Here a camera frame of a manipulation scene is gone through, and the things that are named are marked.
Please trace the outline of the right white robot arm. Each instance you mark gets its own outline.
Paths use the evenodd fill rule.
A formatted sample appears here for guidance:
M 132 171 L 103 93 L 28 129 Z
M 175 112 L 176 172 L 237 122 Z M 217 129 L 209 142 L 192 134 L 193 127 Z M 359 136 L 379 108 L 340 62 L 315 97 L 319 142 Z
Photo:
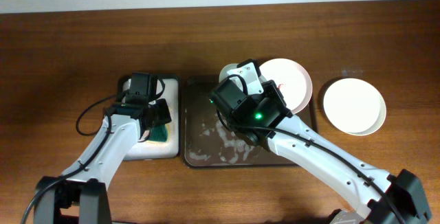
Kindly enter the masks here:
M 225 79 L 210 93 L 222 123 L 254 146 L 284 157 L 335 190 L 363 223 L 428 223 L 420 179 L 397 176 L 357 159 L 309 128 L 286 106 L 274 81 L 254 94 Z

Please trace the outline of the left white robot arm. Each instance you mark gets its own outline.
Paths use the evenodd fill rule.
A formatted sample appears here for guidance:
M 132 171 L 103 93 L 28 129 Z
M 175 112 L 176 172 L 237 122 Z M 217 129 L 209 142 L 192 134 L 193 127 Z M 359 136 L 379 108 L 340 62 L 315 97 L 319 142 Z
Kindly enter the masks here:
M 34 223 L 111 223 L 107 190 L 132 147 L 144 133 L 171 122 L 165 99 L 150 104 L 115 103 L 82 155 L 58 177 L 44 176 L 23 214 Z

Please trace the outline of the green yellow scrub sponge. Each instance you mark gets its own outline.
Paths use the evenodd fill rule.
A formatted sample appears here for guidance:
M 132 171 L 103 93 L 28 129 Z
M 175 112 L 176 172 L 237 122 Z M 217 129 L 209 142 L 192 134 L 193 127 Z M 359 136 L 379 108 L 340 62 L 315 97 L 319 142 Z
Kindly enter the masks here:
M 166 142 L 168 140 L 168 128 L 166 124 L 153 127 L 147 140 L 149 142 Z

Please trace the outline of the cream white plate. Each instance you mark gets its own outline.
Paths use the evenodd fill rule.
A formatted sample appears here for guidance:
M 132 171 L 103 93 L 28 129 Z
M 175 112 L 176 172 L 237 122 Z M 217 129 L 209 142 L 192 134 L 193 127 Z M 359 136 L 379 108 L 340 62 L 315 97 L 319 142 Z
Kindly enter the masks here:
M 343 78 L 329 85 L 322 103 L 330 123 L 349 135 L 370 135 L 386 120 L 382 94 L 372 84 L 357 78 Z

